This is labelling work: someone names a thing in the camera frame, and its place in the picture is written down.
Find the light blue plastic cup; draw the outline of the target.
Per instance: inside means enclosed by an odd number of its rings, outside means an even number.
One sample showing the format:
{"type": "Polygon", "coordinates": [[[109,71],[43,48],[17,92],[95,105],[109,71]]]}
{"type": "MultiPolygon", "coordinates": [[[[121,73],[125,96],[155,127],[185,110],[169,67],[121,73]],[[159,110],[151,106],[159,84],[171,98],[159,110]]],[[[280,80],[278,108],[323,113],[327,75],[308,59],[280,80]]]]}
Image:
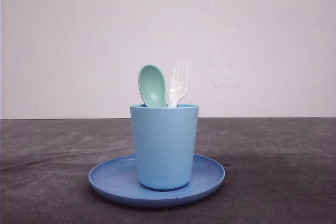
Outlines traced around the light blue plastic cup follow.
{"type": "Polygon", "coordinates": [[[175,108],[130,107],[135,161],[142,185],[176,189],[191,179],[198,105],[175,108]]]}

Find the white plastic fork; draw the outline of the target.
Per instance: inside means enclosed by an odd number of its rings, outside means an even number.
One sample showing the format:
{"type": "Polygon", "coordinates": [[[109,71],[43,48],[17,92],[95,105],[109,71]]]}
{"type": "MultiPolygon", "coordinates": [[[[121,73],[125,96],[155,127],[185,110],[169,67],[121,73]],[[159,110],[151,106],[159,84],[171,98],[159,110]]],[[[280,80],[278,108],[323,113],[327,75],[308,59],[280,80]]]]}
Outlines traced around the white plastic fork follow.
{"type": "Polygon", "coordinates": [[[169,108],[177,107],[180,99],[184,98],[187,92],[188,68],[187,65],[175,65],[171,82],[168,89],[169,108]]]}

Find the mint green plastic spoon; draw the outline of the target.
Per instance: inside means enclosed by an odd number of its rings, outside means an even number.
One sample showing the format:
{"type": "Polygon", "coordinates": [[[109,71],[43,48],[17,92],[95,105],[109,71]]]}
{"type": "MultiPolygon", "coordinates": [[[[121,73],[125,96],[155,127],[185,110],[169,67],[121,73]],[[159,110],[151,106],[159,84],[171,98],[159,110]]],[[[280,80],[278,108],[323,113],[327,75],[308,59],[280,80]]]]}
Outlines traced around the mint green plastic spoon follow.
{"type": "Polygon", "coordinates": [[[153,65],[142,67],[138,75],[138,86],[145,106],[163,108],[166,106],[166,85],[163,74],[153,65]]]}

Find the blue plastic plate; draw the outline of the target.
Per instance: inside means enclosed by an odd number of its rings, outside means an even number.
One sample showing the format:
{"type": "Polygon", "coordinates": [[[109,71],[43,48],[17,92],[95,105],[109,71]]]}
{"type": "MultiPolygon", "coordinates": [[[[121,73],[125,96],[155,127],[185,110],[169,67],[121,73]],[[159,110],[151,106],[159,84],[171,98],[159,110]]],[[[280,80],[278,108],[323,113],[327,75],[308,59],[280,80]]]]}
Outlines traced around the blue plastic plate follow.
{"type": "Polygon", "coordinates": [[[191,180],[171,190],[143,186],[136,174],[135,156],[113,158],[96,165],[88,174],[93,190],[118,204],[140,208],[166,208],[194,203],[214,193],[225,178],[224,167],[214,159],[194,155],[191,180]]]}

